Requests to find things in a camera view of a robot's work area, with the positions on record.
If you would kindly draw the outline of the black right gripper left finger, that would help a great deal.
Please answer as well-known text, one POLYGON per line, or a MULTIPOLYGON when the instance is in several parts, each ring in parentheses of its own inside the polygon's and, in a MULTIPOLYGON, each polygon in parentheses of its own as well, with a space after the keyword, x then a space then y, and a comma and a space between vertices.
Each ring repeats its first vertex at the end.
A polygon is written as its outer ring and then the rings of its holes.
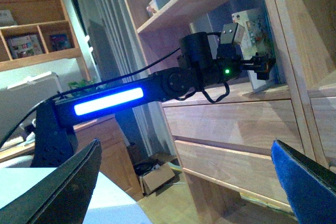
POLYGON ((83 223, 101 164, 93 140, 31 189, 1 209, 1 223, 83 223))

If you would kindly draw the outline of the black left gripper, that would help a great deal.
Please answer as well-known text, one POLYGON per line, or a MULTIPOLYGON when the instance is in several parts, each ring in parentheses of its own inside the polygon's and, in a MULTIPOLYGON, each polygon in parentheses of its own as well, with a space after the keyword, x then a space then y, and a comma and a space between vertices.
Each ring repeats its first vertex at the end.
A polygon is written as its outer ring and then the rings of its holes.
POLYGON ((256 73, 258 80, 268 80, 275 65, 275 59, 268 54, 256 53, 251 59, 244 60, 231 44, 218 45, 216 61, 222 70, 224 80, 235 79, 245 70, 256 73))

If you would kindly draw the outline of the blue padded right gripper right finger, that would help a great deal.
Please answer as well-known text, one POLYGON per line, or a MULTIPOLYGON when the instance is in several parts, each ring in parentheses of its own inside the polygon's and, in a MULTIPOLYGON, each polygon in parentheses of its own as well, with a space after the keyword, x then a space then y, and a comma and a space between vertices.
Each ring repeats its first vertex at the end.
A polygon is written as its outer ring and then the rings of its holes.
POLYGON ((299 223, 335 223, 335 173, 275 140, 271 159, 299 223))

